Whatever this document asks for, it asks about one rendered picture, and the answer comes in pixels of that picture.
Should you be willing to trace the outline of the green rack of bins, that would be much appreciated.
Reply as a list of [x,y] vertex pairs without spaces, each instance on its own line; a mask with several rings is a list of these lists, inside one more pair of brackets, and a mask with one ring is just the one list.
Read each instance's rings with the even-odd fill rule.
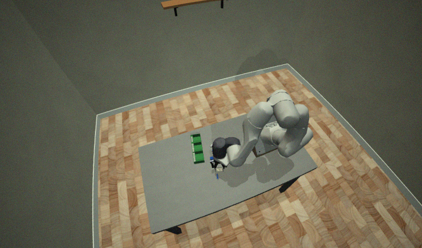
[[[194,164],[204,163],[202,141],[200,134],[190,135]],[[200,161],[199,161],[200,160]]]

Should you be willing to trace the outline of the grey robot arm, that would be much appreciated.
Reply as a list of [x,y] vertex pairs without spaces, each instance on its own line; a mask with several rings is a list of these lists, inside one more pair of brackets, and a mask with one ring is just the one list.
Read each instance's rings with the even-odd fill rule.
[[[273,115],[276,121],[268,123]],[[235,137],[216,138],[212,146],[213,158],[224,166],[243,165],[260,134],[262,142],[271,146],[278,145],[280,155],[288,158],[313,138],[308,125],[308,108],[303,104],[294,104],[285,90],[276,90],[266,102],[255,105],[244,118],[243,145]]]

